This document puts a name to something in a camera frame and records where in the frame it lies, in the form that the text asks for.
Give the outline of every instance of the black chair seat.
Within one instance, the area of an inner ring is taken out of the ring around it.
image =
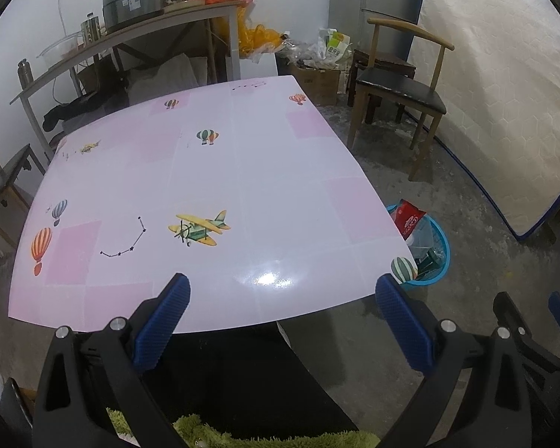
[[[16,381],[11,377],[4,383],[0,398],[0,415],[10,428],[19,448],[31,448],[33,420]]]
[[[30,150],[31,145],[25,145],[8,161],[6,166],[3,167],[4,173],[0,173],[0,194],[6,187],[15,182],[16,176],[21,171],[23,164],[29,157]]]
[[[442,115],[446,114],[446,106],[437,92],[422,82],[395,72],[375,67],[368,68],[357,77],[357,84],[390,92],[395,96],[410,99]]]

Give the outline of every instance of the cardboard box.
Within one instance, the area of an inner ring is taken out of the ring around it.
[[[288,66],[289,72],[303,89],[309,100],[316,106],[333,106],[338,93],[339,70],[300,68]]]

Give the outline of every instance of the food package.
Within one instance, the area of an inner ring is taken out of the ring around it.
[[[413,229],[424,215],[425,212],[423,210],[419,210],[406,200],[401,200],[398,207],[390,213],[392,220],[404,239],[411,235]]]

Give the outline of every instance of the white mattress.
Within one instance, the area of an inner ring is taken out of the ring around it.
[[[455,46],[438,137],[530,233],[560,195],[560,14],[549,0],[423,0],[419,25]],[[416,79],[429,83],[438,51],[413,41]]]

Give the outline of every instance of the table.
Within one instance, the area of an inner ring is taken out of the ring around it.
[[[126,28],[122,28],[116,32],[105,35],[105,37],[96,41],[96,43],[79,50],[74,55],[60,61],[58,64],[50,67],[45,73],[34,80],[27,88],[21,91],[16,97],[10,102],[14,103],[17,99],[21,100],[23,109],[33,131],[39,139],[44,152],[48,159],[54,156],[48,140],[43,134],[42,128],[37,121],[31,104],[29,103],[29,98],[35,94],[43,86],[49,84],[56,77],[60,76],[67,70],[70,72],[70,76],[73,79],[73,84],[78,96],[81,96],[81,86],[79,85],[79,79],[75,71],[75,65],[93,57],[94,55],[103,52],[111,47],[115,47],[119,44],[123,44],[126,41],[133,40],[133,38],[141,37],[148,33],[152,33],[163,28],[175,27],[177,25],[182,25],[198,20],[209,20],[211,18],[216,18],[219,16],[228,18],[228,25],[230,28],[230,62],[231,62],[231,73],[229,74],[229,80],[240,79],[240,65],[239,65],[239,40],[238,40],[238,24],[236,10],[240,5],[238,1],[229,1],[225,3],[214,3],[204,6],[194,6],[171,13],[165,13],[163,15],[144,20],[142,22],[135,23]]]
[[[411,254],[292,76],[105,116],[58,145],[16,253],[9,316],[101,330],[176,273],[176,332],[255,325],[374,293]]]

